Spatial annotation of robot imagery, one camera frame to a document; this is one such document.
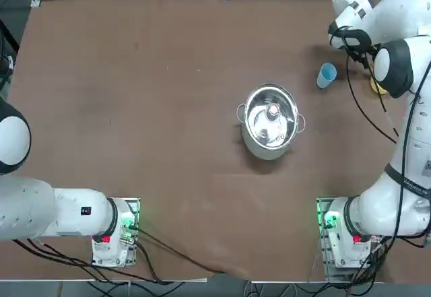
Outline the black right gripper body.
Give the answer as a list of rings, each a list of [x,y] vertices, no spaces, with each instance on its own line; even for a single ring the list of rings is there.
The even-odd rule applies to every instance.
[[[370,37],[363,30],[352,30],[350,27],[340,27],[336,30],[336,37],[341,40],[348,57],[370,68],[368,58],[374,56],[374,46]]]

